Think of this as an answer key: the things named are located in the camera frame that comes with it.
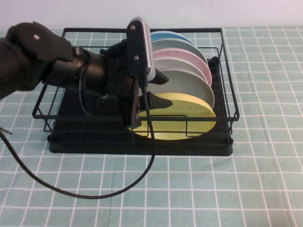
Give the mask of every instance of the dish rack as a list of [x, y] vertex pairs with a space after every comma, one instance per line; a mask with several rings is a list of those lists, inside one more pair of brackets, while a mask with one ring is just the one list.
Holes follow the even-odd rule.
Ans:
[[[229, 156], [232, 154], [232, 124], [240, 117], [234, 92], [232, 77], [228, 65], [223, 32], [220, 28], [182, 28], [151, 29], [153, 31], [172, 31], [191, 35], [198, 41], [211, 45], [198, 46], [206, 54], [212, 73], [212, 90], [214, 91], [214, 112], [216, 117], [187, 117], [186, 115], [151, 116], [152, 121], [188, 122], [216, 121], [209, 132], [170, 132], [185, 133], [185, 140], [156, 140], [157, 155], [189, 155], [189, 156]], [[113, 28], [65, 28], [62, 37], [69, 33], [120, 34], [126, 29]], [[89, 46], [83, 48], [101, 49], [109, 46]], [[151, 139], [139, 136], [123, 127], [122, 118], [115, 101], [95, 96], [86, 96], [88, 107], [98, 116], [84, 114], [79, 100], [79, 93], [56, 88], [55, 92], [46, 92], [44, 85], [33, 110], [35, 119], [45, 121], [44, 131], [49, 132], [47, 140], [49, 149], [54, 153], [91, 153], [91, 154], [133, 154], [149, 155]], [[52, 102], [47, 108], [43, 105], [45, 95], [52, 95]], [[190, 137], [193, 133], [203, 133]]]

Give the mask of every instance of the table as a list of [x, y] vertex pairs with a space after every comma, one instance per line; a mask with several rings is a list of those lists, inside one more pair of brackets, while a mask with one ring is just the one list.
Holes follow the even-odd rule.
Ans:
[[[241, 113], [232, 156], [156, 157], [134, 189], [86, 201], [35, 183], [0, 142], [0, 226], [303, 226], [303, 26], [226, 27], [223, 34]], [[197, 45], [218, 41], [187, 36]], [[67, 38], [111, 45], [123, 36]], [[0, 101], [0, 126], [14, 133], [9, 140], [35, 174], [71, 192], [99, 194], [145, 169], [146, 156], [51, 153], [43, 122], [31, 116], [41, 87]]]

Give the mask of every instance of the blue plate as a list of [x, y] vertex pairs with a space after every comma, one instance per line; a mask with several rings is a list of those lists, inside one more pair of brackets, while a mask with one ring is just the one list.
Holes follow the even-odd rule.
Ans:
[[183, 35], [181, 35], [179, 33], [170, 32], [170, 31], [158, 31], [158, 32], [151, 33], [152, 42], [160, 40], [160, 39], [165, 39], [165, 38], [181, 39], [181, 40], [184, 40], [195, 46], [195, 44], [192, 41], [190, 41], [189, 39], [187, 39], [186, 37], [184, 37]]

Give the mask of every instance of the white wall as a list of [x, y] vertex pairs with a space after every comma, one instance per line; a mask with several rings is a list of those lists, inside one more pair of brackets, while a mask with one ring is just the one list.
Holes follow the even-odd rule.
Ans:
[[37, 21], [50, 29], [303, 25], [303, 0], [0, 0], [0, 29]]

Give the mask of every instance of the white grid line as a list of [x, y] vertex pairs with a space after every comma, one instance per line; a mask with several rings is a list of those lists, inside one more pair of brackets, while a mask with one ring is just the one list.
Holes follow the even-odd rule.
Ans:
[[[125, 160], [124, 160], [123, 183], [122, 183], [123, 188], [125, 187], [126, 162], [127, 162], [127, 155], [125, 155]], [[123, 207], [123, 200], [124, 200], [123, 198], [124, 198], [124, 193], [122, 193], [122, 196], [121, 196], [119, 227], [121, 227], [121, 225], [122, 225], [122, 211], [123, 211], [123, 208], [124, 208]]]
[[[264, 119], [264, 122], [265, 122], [266, 127], [268, 127], [266, 119]], [[272, 145], [271, 147], [272, 147], [272, 149], [273, 149], [273, 152], [274, 152], [274, 154], [276, 155], [276, 153], [275, 153], [275, 148], [274, 148], [274, 146], [273, 146], [273, 144], [272, 144], [272, 139], [271, 139], [271, 136], [270, 136], [270, 132], [269, 132], [269, 131], [268, 131], [268, 137], [269, 137], [270, 143], [271, 143], [271, 145]], [[283, 179], [283, 182], [284, 182], [284, 187], [286, 188], [284, 176], [283, 176], [283, 174], [282, 174], [282, 170], [281, 170], [281, 167], [280, 167], [280, 165], [279, 165], [278, 160], [277, 160], [277, 164], [278, 164], [278, 166], [279, 166], [279, 171], [280, 171], [280, 173], [281, 173], [281, 176], [282, 176], [282, 179]], [[291, 207], [291, 204], [290, 204], [288, 195], [286, 194], [286, 196], [287, 196], [288, 204], [289, 204], [289, 206]]]
[[[91, 32], [91, 34], [90, 34], [89, 46], [90, 46], [92, 37], [93, 37], [93, 33]], [[82, 176], [82, 170], [83, 170], [83, 165], [84, 165], [84, 159], [85, 159], [85, 154], [83, 155], [83, 158], [82, 158], [82, 164], [81, 164], [81, 169], [80, 169], [80, 174], [79, 174], [79, 180], [78, 180], [78, 185], [77, 185], [76, 194], [78, 194], [79, 187], [80, 187], [81, 176]], [[75, 199], [74, 199], [74, 200], [75, 200], [75, 201], [74, 201], [74, 206], [73, 206], [74, 209], [72, 210], [72, 213], [71, 213], [70, 227], [72, 227], [72, 222], [73, 222], [73, 218], [74, 218], [74, 214], [75, 214], [75, 207], [76, 207], [77, 199], [78, 199], [78, 198], [75, 198]]]
[[[237, 82], [235, 82], [235, 85], [236, 85], [237, 90], [239, 90]], [[244, 112], [244, 108], [243, 108], [243, 105], [242, 105], [241, 103], [239, 104], [239, 107], [241, 107], [241, 108], [242, 108], [242, 112]], [[267, 210], [267, 203], [266, 203], [265, 195], [264, 195], [264, 191], [263, 191], [263, 183], [262, 183], [261, 176], [260, 176], [260, 173], [259, 173], [259, 170], [258, 170], [257, 160], [256, 160], [256, 158], [255, 158], [254, 147], [252, 146], [252, 143], [251, 143], [251, 138], [250, 138], [250, 134], [249, 134], [249, 129], [248, 129], [248, 126], [247, 126], [246, 118], [243, 117], [243, 119], [244, 119], [246, 131], [247, 131], [247, 133], [248, 133], [248, 138], [249, 138], [250, 147], [251, 147], [252, 154], [253, 154], [253, 158], [254, 158], [255, 167], [256, 167], [256, 170], [257, 170], [257, 173], [258, 173], [258, 180], [259, 180], [260, 186], [261, 186], [262, 199], [263, 199], [263, 202], [264, 202], [264, 204], [265, 204], [266, 213], [267, 213], [267, 219], [268, 219], [268, 222], [269, 222], [269, 226], [271, 227], [271, 221], [270, 221], [269, 213], [268, 213], [268, 210]], [[240, 189], [238, 177], [237, 177], [236, 179], [237, 179], [238, 188]], [[240, 198], [241, 207], [243, 208], [243, 204], [242, 204], [242, 201], [241, 201], [241, 194], [240, 194], [240, 192], [239, 192], [239, 198]], [[244, 211], [242, 211], [242, 215], [243, 215], [243, 221], [244, 221], [244, 223], [246, 224]]]
[[[22, 97], [20, 103], [22, 103], [24, 97], [25, 97], [25, 93], [23, 94], [23, 97]], [[19, 108], [18, 108], [17, 114], [16, 114], [16, 116], [15, 116], [14, 122], [13, 122], [13, 124], [12, 124], [10, 130], [13, 129], [13, 126], [14, 126], [14, 124], [15, 124], [15, 122], [16, 122], [16, 119], [17, 119], [17, 116], [18, 116], [18, 114], [19, 114], [20, 108], [21, 108], [21, 105], [20, 105]], [[3, 148], [2, 148], [1, 155], [0, 155], [0, 160], [1, 160], [1, 157], [2, 157], [2, 155], [3, 155], [4, 149], [5, 149], [5, 146], [3, 146]], [[11, 180], [11, 183], [10, 183], [9, 187], [11, 187], [11, 186], [13, 185], [13, 183], [14, 183], [14, 180], [15, 180], [15, 177], [16, 177], [18, 168], [19, 168], [19, 165], [17, 165], [17, 167], [16, 167], [16, 169], [15, 169], [15, 172], [14, 172], [14, 175], [13, 175], [13, 178], [12, 178], [12, 180]], [[4, 207], [4, 205], [5, 205], [5, 202], [6, 202], [6, 199], [7, 199], [8, 195], [9, 195], [9, 189], [7, 190], [7, 192], [6, 192], [6, 194], [5, 194], [5, 197], [4, 197], [2, 206], [1, 206], [0, 218], [1, 218], [1, 215], [2, 215], [2, 212], [3, 212], [3, 207]]]
[[[60, 165], [59, 165], [59, 170], [58, 170], [58, 174], [57, 174], [57, 178], [56, 178], [56, 183], [55, 183], [55, 187], [57, 186], [58, 184], [58, 181], [59, 181], [59, 174], [60, 174], [60, 170], [61, 170], [61, 167], [62, 167], [62, 162], [63, 162], [63, 158], [64, 158], [64, 154], [61, 155], [61, 160], [60, 160]], [[45, 221], [45, 227], [47, 227], [48, 225], [48, 221], [49, 221], [49, 217], [51, 215], [51, 208], [52, 208], [52, 205], [53, 205], [53, 200], [54, 200], [54, 197], [55, 197], [55, 191], [53, 192], [52, 194], [52, 199], [51, 199], [51, 204], [50, 204], [50, 207], [49, 207], [49, 211], [47, 213], [47, 217], [46, 217], [46, 221]]]
[[218, 202], [218, 195], [217, 195], [217, 188], [216, 188], [216, 180], [215, 180], [215, 177], [214, 177], [213, 159], [211, 157], [210, 157], [210, 164], [212, 166], [212, 172], [213, 172], [214, 194], [215, 194], [215, 199], [216, 199], [217, 213], [218, 213], [218, 219], [219, 219], [219, 227], [221, 227], [221, 218], [220, 218], [219, 202]]
[[[16, 206], [5, 206], [5, 208], [13, 208], [13, 209], [19, 209], [19, 210], [25, 210], [25, 207], [16, 207]], [[38, 210], [47, 210], [47, 207], [31, 207], [31, 209], [38, 209]], [[52, 210], [72, 210], [73, 207], [55, 207], [52, 208]], [[108, 209], [115, 209], [120, 210], [121, 207], [76, 207], [76, 210], [108, 210]], [[124, 210], [144, 210], [145, 207], [123, 207]], [[166, 207], [148, 207], [147, 210], [167, 210]], [[171, 210], [192, 210], [192, 208], [186, 208], [186, 207], [172, 207]], [[215, 210], [217, 211], [217, 208], [195, 208], [195, 210]], [[241, 208], [219, 208], [219, 210], [230, 210], [230, 211], [241, 211]], [[266, 211], [265, 209], [260, 208], [244, 208], [244, 211]], [[295, 209], [280, 209], [280, 208], [269, 208], [269, 211], [303, 211], [301, 208], [295, 208]]]
[[170, 211], [170, 178], [169, 178], [169, 156], [167, 156], [167, 175], [168, 175], [168, 182], [167, 182], [167, 187], [168, 187], [168, 200], [169, 200], [169, 227], [171, 227], [171, 211]]

